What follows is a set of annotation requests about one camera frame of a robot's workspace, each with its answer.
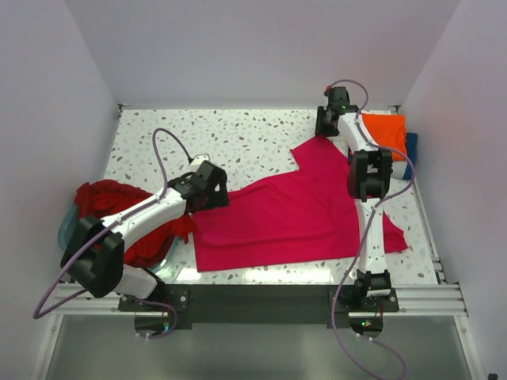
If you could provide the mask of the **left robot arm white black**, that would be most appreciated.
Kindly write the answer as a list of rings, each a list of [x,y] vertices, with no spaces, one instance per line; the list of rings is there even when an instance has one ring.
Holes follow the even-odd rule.
[[[60,267],[95,298],[115,292],[135,297],[145,310],[156,310],[164,301],[160,281],[147,269],[125,264],[126,251],[183,215],[228,205],[225,170],[204,160],[195,172],[167,181],[133,207],[102,219],[81,218]]]

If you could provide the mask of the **pink t shirt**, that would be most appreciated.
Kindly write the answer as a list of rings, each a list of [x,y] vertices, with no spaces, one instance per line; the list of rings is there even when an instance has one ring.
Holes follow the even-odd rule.
[[[292,149],[298,168],[230,192],[226,207],[197,212],[199,272],[354,257],[359,221],[347,192],[349,163],[329,140]]]

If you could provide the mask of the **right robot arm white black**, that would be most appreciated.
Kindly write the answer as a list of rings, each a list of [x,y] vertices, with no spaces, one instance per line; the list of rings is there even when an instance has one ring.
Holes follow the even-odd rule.
[[[392,153],[380,148],[365,127],[360,109],[351,103],[344,86],[328,85],[324,90],[327,106],[317,108],[315,134],[328,138],[341,136],[352,152],[347,191],[353,198],[360,227],[360,249],[356,278],[343,286],[337,299],[344,305],[372,310],[391,293],[384,245],[383,200],[390,187]]]

